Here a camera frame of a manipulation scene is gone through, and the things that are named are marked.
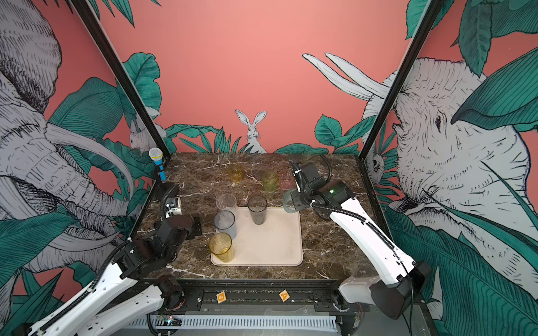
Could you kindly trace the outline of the teal frosted glass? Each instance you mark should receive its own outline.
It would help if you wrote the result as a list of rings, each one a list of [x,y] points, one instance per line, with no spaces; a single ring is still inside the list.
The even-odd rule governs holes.
[[[294,201],[293,201],[293,197],[292,197],[292,192],[295,191],[295,189],[290,189],[288,190],[285,194],[284,194],[284,197],[283,197],[283,200],[282,200],[282,208],[288,213],[288,214],[293,214],[293,213],[296,213],[297,210],[296,210],[296,207],[294,205]]]

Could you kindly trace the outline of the amber plastic glass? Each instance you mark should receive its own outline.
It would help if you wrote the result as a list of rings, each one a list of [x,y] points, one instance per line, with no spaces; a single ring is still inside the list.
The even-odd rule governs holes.
[[[220,232],[215,234],[209,242],[209,249],[223,263],[229,263],[233,259],[233,241],[229,234]]]

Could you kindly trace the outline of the blue grey plastic glass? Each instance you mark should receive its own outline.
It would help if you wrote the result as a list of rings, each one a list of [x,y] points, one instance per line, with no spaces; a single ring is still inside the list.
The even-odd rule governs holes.
[[[216,228],[217,232],[226,233],[231,237],[231,239],[235,239],[238,233],[235,222],[235,214],[228,210],[220,211],[214,217],[214,227]]]

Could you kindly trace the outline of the dark brown plastic glass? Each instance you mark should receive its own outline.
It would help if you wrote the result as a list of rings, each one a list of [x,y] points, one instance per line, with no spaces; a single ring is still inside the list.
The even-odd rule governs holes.
[[[268,202],[265,197],[261,195],[255,195],[251,197],[247,202],[252,221],[256,225],[262,225],[266,221],[266,211]]]

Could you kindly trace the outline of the beige square tray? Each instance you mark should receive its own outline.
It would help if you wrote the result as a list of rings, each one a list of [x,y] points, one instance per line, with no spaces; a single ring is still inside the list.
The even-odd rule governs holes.
[[[288,214],[281,207],[269,207],[266,221],[257,225],[248,208],[238,208],[237,235],[232,239],[233,259],[224,263],[212,255],[218,266],[284,266],[303,262],[301,221],[298,212]]]

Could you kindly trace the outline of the clear plastic glass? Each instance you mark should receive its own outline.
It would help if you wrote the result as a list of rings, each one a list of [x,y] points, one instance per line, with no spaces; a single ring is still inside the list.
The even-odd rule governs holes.
[[[216,205],[220,211],[236,212],[238,208],[236,197],[230,193],[218,196],[216,199]]]

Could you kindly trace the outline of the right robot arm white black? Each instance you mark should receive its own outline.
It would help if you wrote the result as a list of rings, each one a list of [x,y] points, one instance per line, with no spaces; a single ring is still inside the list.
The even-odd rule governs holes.
[[[313,162],[292,163],[291,172],[296,182],[291,192],[295,210],[312,208],[328,216],[352,238],[378,273],[371,279],[346,279],[336,295],[347,303],[375,305],[385,316],[398,319],[423,290],[432,273],[430,265],[402,251],[342,180],[323,178]]]

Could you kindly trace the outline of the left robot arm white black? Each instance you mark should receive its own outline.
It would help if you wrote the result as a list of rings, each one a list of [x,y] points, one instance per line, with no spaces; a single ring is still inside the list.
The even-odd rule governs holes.
[[[148,274],[174,261],[188,236],[190,216],[165,218],[153,231],[128,240],[107,257],[96,278],[43,319],[17,323],[12,335],[110,335],[132,320],[159,309],[175,311],[186,303],[186,294],[171,275],[164,275],[142,292],[108,308],[114,299],[144,282]]]

